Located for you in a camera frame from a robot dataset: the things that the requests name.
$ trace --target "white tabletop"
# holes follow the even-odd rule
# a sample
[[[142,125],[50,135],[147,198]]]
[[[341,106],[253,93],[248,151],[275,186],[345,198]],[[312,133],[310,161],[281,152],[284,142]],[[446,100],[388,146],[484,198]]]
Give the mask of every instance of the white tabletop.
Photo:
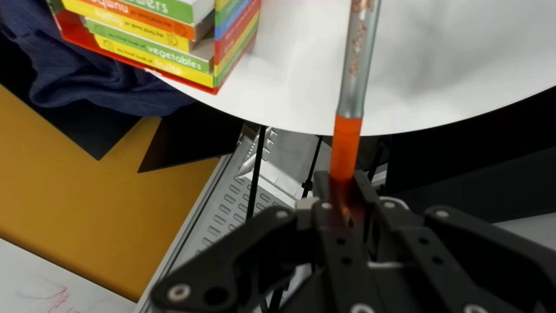
[[[216,95],[256,123],[331,133],[348,0],[262,0],[258,38]],[[362,133],[475,116],[556,85],[553,0],[383,0]]]

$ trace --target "hole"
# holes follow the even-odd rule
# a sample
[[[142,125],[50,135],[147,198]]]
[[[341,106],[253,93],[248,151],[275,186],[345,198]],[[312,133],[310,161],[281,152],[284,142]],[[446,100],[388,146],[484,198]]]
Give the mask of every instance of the hole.
[[[350,264],[350,257],[341,257],[341,264]]]
[[[444,260],[440,257],[432,257],[434,264],[444,264]]]
[[[213,286],[204,292],[204,300],[211,305],[222,304],[227,299],[227,290],[222,286]]]

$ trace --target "dark fabric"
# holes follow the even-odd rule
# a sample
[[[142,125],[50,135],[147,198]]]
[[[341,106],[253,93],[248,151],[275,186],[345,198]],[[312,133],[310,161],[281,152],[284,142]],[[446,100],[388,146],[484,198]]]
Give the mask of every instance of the dark fabric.
[[[135,116],[164,116],[195,102],[145,71],[62,41],[44,0],[1,0],[0,31],[32,62],[30,104],[89,100]]]

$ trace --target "orange paintbrush handle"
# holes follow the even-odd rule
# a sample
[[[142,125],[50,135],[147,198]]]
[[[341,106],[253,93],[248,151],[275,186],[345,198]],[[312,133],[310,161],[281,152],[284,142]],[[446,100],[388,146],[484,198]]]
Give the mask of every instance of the orange paintbrush handle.
[[[329,177],[336,182],[348,182],[354,175],[361,123],[362,118],[343,118],[334,114]]]

